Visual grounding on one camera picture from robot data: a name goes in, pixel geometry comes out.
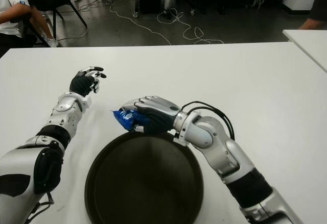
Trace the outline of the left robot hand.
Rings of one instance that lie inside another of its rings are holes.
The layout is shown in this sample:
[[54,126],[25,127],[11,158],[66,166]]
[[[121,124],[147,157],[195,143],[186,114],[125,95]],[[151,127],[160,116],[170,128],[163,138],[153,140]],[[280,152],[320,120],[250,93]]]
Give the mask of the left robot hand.
[[90,66],[77,72],[71,81],[69,91],[77,93],[83,97],[89,95],[92,91],[99,92],[100,78],[105,79],[102,67]]

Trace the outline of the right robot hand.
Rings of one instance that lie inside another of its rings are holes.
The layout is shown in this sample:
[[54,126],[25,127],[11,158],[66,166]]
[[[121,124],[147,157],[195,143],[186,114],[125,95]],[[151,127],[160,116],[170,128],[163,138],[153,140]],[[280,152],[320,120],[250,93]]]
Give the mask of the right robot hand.
[[137,98],[121,106],[121,110],[136,112],[134,128],[143,127],[149,135],[165,133],[174,128],[174,121],[181,108],[159,96]]

